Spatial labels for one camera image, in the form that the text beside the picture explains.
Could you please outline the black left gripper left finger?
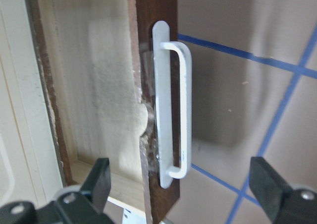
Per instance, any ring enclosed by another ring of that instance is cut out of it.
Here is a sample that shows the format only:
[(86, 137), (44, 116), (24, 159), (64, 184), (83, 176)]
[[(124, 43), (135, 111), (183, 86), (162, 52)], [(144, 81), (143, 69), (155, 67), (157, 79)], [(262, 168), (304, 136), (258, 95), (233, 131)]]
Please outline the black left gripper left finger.
[(103, 212), (111, 190), (109, 158), (98, 158), (79, 192)]

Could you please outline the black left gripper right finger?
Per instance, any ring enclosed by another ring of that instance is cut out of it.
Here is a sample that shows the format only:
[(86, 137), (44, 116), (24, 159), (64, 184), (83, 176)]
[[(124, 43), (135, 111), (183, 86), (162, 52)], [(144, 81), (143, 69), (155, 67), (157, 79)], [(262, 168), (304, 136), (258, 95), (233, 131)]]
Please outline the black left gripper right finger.
[(249, 188), (269, 217), (278, 216), (284, 199), (293, 192), (292, 187), (263, 157), (251, 157)]

